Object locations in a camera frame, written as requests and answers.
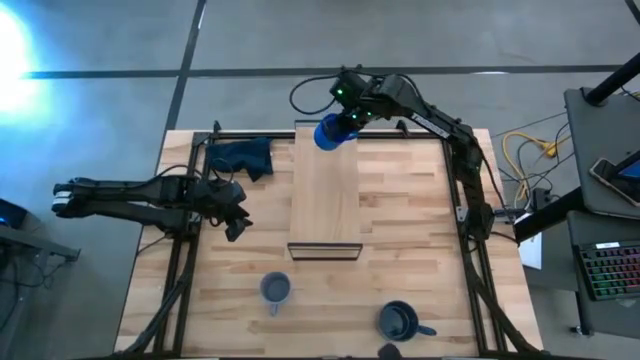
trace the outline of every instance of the wooden board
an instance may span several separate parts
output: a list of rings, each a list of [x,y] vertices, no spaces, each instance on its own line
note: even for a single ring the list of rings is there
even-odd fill
[[[476,134],[496,169],[488,132]],[[167,134],[159,170],[186,163],[191,135]],[[376,313],[396,299],[413,305],[422,322],[439,332],[399,344],[404,356],[477,354],[440,143],[358,142],[364,248],[357,262],[288,259],[294,148],[293,140],[273,141],[273,176],[252,183],[246,174],[236,174],[248,197],[243,207],[255,222],[242,237],[229,243],[222,228],[205,226],[183,355],[376,357],[384,344],[374,328]],[[482,175],[487,199],[496,206],[486,170]],[[506,227],[496,230],[510,233]],[[145,229],[141,246],[158,237],[157,230]],[[500,305],[527,340],[541,348],[517,247],[496,236],[487,245]],[[157,310],[169,250],[170,241],[161,242],[137,259],[116,349],[129,345]],[[286,272],[293,285],[289,303],[275,318],[258,293],[260,279],[269,271]],[[488,320],[485,327],[491,338]],[[171,326],[168,334],[173,334]]]
[[[358,242],[357,141],[324,151],[316,146],[313,132],[312,127],[296,129],[289,240]]]

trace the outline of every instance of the keyboard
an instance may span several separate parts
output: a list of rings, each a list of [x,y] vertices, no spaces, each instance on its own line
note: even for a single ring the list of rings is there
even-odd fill
[[[640,296],[640,240],[580,245],[576,250],[592,300]]]

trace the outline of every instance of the gray cup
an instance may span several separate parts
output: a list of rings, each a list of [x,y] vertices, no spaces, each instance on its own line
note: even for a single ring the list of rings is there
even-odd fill
[[[271,272],[265,275],[260,282],[260,294],[271,306],[271,316],[278,314],[278,307],[284,304],[291,292],[291,282],[285,273]]]

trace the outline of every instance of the wooden table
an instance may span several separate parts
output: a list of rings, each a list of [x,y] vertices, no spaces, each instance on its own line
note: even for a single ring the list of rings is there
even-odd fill
[[[186,164],[192,134],[167,133],[158,171]],[[489,132],[476,130],[476,136],[501,184]],[[404,356],[477,354],[440,142],[359,140],[364,244],[359,260],[295,263],[286,250],[293,144],[293,139],[273,141],[273,176],[252,183],[246,173],[235,175],[247,194],[242,206],[251,213],[254,226],[235,243],[227,242],[222,227],[207,224],[203,228],[183,356],[376,357],[385,341],[376,332],[374,319],[391,300],[407,301],[424,325],[438,331],[435,337],[418,335],[400,343]],[[486,169],[483,184],[488,201],[496,207],[497,196]],[[140,246],[161,236],[157,229],[145,228]],[[516,245],[493,236],[487,247],[501,307],[527,340],[542,348]],[[131,344],[158,309],[170,248],[171,241],[165,240],[138,257],[117,350]],[[269,316],[258,292],[260,279],[270,271],[286,272],[293,284],[290,301],[277,317]],[[493,344],[483,310],[489,344]],[[167,347],[173,338],[173,321],[170,318]]]

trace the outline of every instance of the concrete floor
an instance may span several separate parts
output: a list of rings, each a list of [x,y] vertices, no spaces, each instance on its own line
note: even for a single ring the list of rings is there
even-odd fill
[[[178,69],[196,0],[4,1],[28,33],[30,70]],[[193,68],[621,64],[640,48],[623,0],[219,0],[202,21]],[[567,88],[607,74],[415,76],[423,95],[492,133],[564,110]],[[291,128],[287,96],[301,78],[190,79],[178,129]],[[32,80],[0,94],[0,197],[29,209],[36,232],[82,248],[77,264],[39,289],[16,358],[66,359],[111,352],[140,226],[107,218],[62,220],[50,211],[54,183],[71,177],[145,179],[154,172],[175,79]],[[640,89],[640,82],[629,88]],[[328,101],[328,84],[299,93],[300,106]],[[553,139],[561,116],[527,128]],[[511,147],[515,151],[517,141]],[[500,166],[508,169],[494,141]],[[561,148],[570,154],[571,145]],[[532,164],[536,150],[525,148]],[[551,166],[541,160],[533,170]],[[567,161],[549,178],[562,195],[578,184]],[[514,188],[507,186],[511,201]],[[531,288],[545,348],[632,359],[640,341],[567,332],[577,322],[569,293]]]

